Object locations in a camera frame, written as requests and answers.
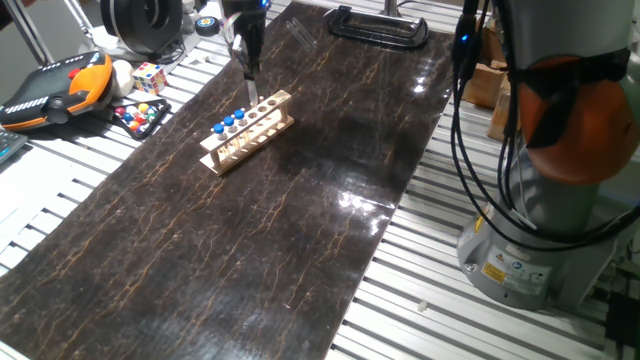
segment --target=wooden test tube rack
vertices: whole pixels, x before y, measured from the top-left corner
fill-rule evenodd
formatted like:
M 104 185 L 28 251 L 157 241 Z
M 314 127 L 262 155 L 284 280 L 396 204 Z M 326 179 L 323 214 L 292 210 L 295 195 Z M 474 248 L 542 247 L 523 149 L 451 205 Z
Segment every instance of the wooden test tube rack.
M 227 138 L 219 140 L 213 134 L 200 143 L 209 153 L 200 162 L 220 176 L 260 146 L 273 139 L 293 124 L 287 105 L 291 95 L 280 90 L 258 106 L 245 112 L 247 124 L 241 126 L 235 121 L 238 129 L 235 133 L 225 132 Z

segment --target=white ball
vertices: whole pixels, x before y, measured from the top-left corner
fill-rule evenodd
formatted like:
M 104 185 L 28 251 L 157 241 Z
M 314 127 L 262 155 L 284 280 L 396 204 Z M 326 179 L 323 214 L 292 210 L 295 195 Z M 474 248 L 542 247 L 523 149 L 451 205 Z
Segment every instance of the white ball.
M 116 72 L 113 95 L 117 97 L 129 95 L 134 83 L 133 67 L 124 60 L 116 60 L 113 62 L 113 70 Z
M 135 106 L 133 106 L 133 105 L 130 105 L 130 106 L 127 106 L 127 108 L 125 109 L 125 111 L 126 111 L 126 112 L 128 112 L 129 114 L 131 114 L 131 115 L 134 115 L 134 116 L 135 116 L 135 115 L 138 113 L 138 108 L 137 108 L 137 107 L 135 107 Z

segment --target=rubik's cube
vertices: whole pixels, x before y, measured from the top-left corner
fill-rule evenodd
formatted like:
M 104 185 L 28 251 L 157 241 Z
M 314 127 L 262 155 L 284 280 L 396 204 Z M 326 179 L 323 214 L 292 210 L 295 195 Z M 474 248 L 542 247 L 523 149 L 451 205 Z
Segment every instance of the rubik's cube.
M 158 95 L 165 86 L 169 85 L 162 66 L 147 62 L 133 72 L 133 80 L 138 90 L 152 95 Z

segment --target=yellow sticker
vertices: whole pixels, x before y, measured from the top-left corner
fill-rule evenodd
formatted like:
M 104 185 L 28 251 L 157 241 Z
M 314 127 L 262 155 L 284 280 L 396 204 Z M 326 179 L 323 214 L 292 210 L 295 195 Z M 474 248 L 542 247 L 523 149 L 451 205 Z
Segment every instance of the yellow sticker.
M 504 276 L 506 273 L 497 267 L 491 265 L 490 263 L 485 263 L 484 268 L 482 268 L 482 272 L 485 273 L 488 277 L 502 284 L 504 281 Z
M 480 231 L 480 227 L 482 226 L 482 223 L 484 222 L 484 218 L 482 216 L 478 216 L 478 219 L 476 220 L 476 227 L 473 229 L 474 233 L 478 233 L 478 231 Z

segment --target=metal slotted table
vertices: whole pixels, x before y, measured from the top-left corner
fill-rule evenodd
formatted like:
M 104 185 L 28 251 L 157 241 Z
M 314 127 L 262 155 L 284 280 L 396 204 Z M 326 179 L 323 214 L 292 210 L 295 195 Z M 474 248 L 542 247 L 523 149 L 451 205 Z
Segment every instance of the metal slotted table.
M 275 0 L 268 21 L 289 4 Z M 308 0 L 318 6 L 348 5 L 377 13 L 383 0 Z M 217 9 L 210 3 L 207 11 Z M 461 8 L 425 1 L 401 8 L 408 18 L 424 17 L 432 30 L 453 32 Z M 167 77 L 160 93 L 172 114 L 218 74 L 230 60 L 220 36 L 203 38 Z M 193 63 L 209 56 L 211 62 Z M 131 101 L 153 99 L 134 91 Z M 459 269 L 455 241 L 474 216 L 455 175 L 449 146 L 451 104 L 445 109 L 391 224 L 356 291 L 327 359 L 633 359 L 604 338 L 608 306 L 588 299 L 577 310 L 532 313 L 504 307 L 476 290 Z M 499 144 L 485 136 L 491 113 L 464 105 L 463 137 L 480 177 L 495 188 Z M 164 121 L 171 121 L 168 115 Z M 0 248 L 0 276 L 17 265 L 140 143 L 96 117 L 43 129 L 16 156 L 20 162 L 55 161 L 68 180 L 50 189 L 41 211 L 19 235 Z M 640 163 L 640 156 L 634 161 Z M 623 284 L 640 297 L 640 283 Z M 426 311 L 418 305 L 426 301 Z M 0 359 L 22 360 L 0 343 Z

